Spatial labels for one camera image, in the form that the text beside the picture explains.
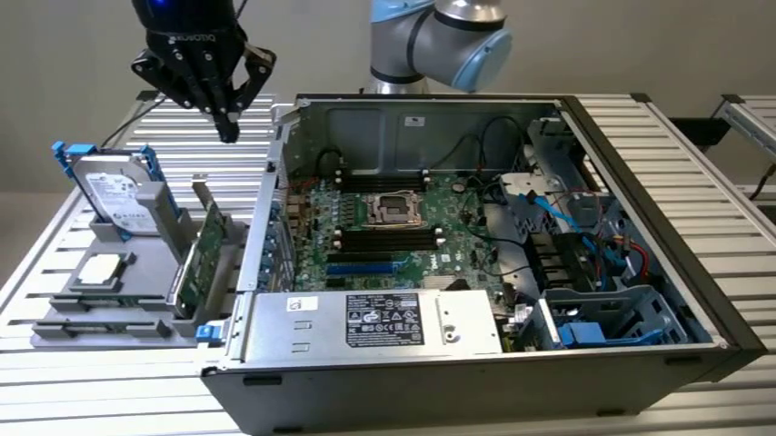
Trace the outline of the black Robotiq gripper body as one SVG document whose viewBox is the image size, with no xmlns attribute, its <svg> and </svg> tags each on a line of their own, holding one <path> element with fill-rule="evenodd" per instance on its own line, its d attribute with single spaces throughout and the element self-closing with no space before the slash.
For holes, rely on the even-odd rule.
<svg viewBox="0 0 776 436">
<path fill-rule="evenodd" d="M 146 29 L 146 49 L 158 55 L 174 48 L 187 55 L 211 53 L 218 74 L 230 83 L 247 42 L 234 3 L 138 0 L 132 6 Z"/>
</svg>

